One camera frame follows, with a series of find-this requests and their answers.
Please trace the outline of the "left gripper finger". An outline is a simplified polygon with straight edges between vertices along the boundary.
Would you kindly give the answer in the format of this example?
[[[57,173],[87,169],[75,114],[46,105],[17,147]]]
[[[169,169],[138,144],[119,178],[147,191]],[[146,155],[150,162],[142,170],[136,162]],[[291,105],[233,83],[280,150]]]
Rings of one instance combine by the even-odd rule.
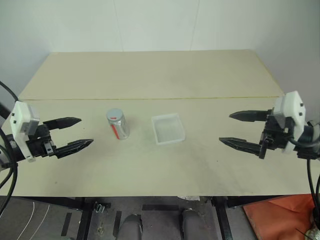
[[[73,142],[69,142],[63,147],[55,149],[54,155],[60,159],[66,156],[75,154],[84,148],[88,147],[94,140],[93,139],[80,139]]]
[[[44,121],[43,125],[45,128],[50,131],[50,130],[55,130],[55,129],[64,129],[64,128],[69,128],[82,120],[77,117],[63,117],[63,118],[57,118],[53,120],[48,120]]]

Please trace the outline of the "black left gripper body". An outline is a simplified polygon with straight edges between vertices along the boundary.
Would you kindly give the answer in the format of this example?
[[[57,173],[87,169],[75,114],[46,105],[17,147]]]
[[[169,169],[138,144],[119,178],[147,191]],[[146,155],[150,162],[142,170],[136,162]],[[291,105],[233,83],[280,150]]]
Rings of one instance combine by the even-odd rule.
[[[34,134],[28,134],[26,142],[34,157],[51,157],[56,153],[56,146],[52,141],[49,128],[45,124],[39,125]]]

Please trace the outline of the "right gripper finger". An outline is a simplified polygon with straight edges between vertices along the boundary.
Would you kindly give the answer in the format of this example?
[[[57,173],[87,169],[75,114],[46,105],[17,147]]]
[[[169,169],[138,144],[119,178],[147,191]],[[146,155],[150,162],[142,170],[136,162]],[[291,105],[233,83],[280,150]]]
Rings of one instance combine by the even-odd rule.
[[[260,159],[265,158],[266,152],[261,153],[262,146],[260,144],[251,143],[245,139],[235,137],[220,137],[219,141],[237,151],[254,154]]]
[[[272,110],[242,110],[231,113],[230,118],[242,122],[265,122],[267,116],[272,113]]]

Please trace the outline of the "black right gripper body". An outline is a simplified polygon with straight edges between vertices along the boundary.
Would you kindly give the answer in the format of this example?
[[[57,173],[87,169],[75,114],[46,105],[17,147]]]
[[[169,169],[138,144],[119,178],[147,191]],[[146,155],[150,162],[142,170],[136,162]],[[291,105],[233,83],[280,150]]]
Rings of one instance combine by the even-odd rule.
[[[260,137],[260,152],[258,157],[264,159],[267,150],[284,149],[289,139],[294,136],[295,122],[291,117],[284,118],[284,126],[281,126],[273,111],[267,111],[264,129]]]

